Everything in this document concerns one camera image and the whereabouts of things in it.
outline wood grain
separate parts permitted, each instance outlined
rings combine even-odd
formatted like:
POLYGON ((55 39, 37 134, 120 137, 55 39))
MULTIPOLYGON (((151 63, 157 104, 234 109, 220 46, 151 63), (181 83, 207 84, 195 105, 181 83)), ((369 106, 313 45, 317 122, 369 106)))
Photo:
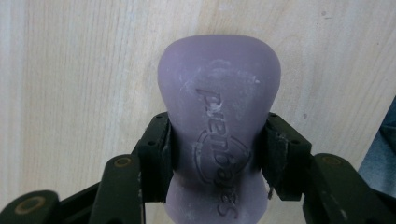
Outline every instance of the wood grain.
MULTIPOLYGON (((396 94, 395 1, 0 2, 0 208, 98 181, 164 111, 163 50, 189 35, 257 37, 276 51, 272 108, 356 168, 396 94)), ((160 204, 148 223, 172 223, 160 204)), ((300 203, 270 202, 260 223, 304 223, 300 203)))

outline purple soap bar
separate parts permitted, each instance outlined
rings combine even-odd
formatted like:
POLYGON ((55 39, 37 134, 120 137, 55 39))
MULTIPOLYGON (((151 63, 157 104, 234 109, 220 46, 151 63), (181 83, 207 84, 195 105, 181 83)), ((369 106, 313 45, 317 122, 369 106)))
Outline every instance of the purple soap bar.
POLYGON ((257 137, 276 96, 274 51, 241 35, 171 44, 158 83, 175 137, 165 209, 175 223, 257 223, 267 205, 257 137))

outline wooden surface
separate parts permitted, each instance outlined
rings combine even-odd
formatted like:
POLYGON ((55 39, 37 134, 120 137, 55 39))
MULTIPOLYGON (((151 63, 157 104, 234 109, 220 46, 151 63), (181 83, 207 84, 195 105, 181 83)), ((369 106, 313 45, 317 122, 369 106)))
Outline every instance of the wooden surface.
MULTIPOLYGON (((359 167, 396 94, 396 2, 0 1, 0 208, 36 189, 98 181, 164 111, 163 50, 189 35, 257 37, 282 66, 272 108, 359 167)), ((171 223, 160 204, 148 223, 171 223)), ((261 223, 304 223, 270 202, 261 223)))

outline black plastic part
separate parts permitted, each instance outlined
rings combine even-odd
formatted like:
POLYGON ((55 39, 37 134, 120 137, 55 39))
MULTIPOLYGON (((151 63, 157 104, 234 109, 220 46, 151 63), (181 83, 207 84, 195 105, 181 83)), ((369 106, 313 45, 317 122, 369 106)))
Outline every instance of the black plastic part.
POLYGON ((1 224, 50 224, 59 218, 58 195, 50 190, 34 191, 10 203, 0 214, 1 224))
POLYGON ((168 114, 155 116, 136 144, 141 163, 142 190, 145 203, 165 202, 173 176, 171 158, 171 126, 168 114))
POLYGON ((396 216, 396 198, 389 196, 383 192, 373 189, 376 196, 381 200, 381 202, 389 209, 391 213, 396 216))
POLYGON ((107 162, 89 223, 145 223, 136 155, 120 155, 107 162))
POLYGON ((282 201, 300 201, 304 174, 311 158, 311 143, 285 120, 269 113, 263 129, 262 173, 282 201))
POLYGON ((303 207, 307 223, 396 223, 395 214, 348 161, 318 154, 312 160, 309 176, 303 207))
POLYGON ((61 201, 62 224, 86 224, 91 215, 99 183, 61 201))

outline screw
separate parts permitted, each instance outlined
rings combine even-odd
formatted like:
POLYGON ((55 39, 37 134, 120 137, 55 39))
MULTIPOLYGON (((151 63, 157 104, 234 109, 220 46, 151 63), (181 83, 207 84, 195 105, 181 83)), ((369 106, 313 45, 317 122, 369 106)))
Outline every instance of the screw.
POLYGON ((341 165, 341 161, 333 156, 324 156, 322 157, 322 160, 330 165, 341 165))
POLYGON ((121 168, 121 167, 125 167, 131 163, 132 163, 131 159, 129 159, 127 157, 122 157, 122 158, 119 158, 118 160, 116 160, 114 162, 114 165, 121 168))
POLYGON ((45 203, 46 203, 46 198, 42 196, 35 196, 32 198, 28 198, 25 201, 18 204, 14 212, 17 215, 26 215, 39 209, 45 203))

